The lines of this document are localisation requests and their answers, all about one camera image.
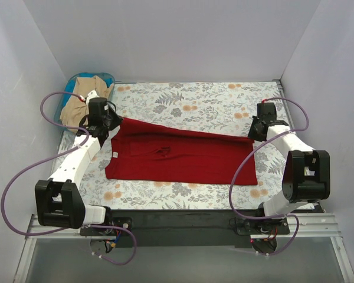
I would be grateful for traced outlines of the red t shirt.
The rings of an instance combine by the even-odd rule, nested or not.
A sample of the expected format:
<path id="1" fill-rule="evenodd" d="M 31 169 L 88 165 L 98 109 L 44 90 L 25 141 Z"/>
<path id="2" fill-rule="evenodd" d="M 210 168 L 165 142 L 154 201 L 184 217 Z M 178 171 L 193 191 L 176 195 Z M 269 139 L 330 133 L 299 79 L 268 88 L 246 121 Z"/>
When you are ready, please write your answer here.
<path id="1" fill-rule="evenodd" d="M 105 168 L 108 179 L 150 180 L 214 185 L 257 185 L 246 137 L 179 130 L 125 118 L 111 139 L 112 158 Z"/>

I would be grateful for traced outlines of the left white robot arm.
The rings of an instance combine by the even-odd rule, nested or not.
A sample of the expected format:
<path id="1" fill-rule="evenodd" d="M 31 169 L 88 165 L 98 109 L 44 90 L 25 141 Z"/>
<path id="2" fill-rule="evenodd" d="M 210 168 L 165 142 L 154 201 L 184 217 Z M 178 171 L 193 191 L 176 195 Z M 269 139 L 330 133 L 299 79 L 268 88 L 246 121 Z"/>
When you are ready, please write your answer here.
<path id="1" fill-rule="evenodd" d="M 102 236 L 109 235 L 114 222 L 106 216 L 103 206 L 84 204 L 79 187 L 93 157 L 101 150 L 109 133 L 118 128 L 122 118 L 116 107 L 91 91 L 83 100 L 88 106 L 74 139 L 75 150 L 66 155 L 59 168 L 48 180 L 35 185 L 35 200 L 39 224 L 59 228 L 80 228 L 93 225 Z"/>

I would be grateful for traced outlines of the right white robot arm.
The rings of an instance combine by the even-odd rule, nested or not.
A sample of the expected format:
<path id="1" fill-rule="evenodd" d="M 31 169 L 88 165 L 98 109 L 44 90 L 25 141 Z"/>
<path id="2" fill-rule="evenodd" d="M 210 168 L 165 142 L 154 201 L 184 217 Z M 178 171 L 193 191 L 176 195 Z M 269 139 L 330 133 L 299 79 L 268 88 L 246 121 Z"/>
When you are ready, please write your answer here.
<path id="1" fill-rule="evenodd" d="M 248 137 L 270 142 L 286 159 L 281 191 L 260 206 L 264 214 L 255 219 L 259 233 L 271 233 L 277 226 L 275 217 L 330 196 L 330 154 L 301 141 L 287 122 L 277 118 L 274 103 L 257 104 Z"/>

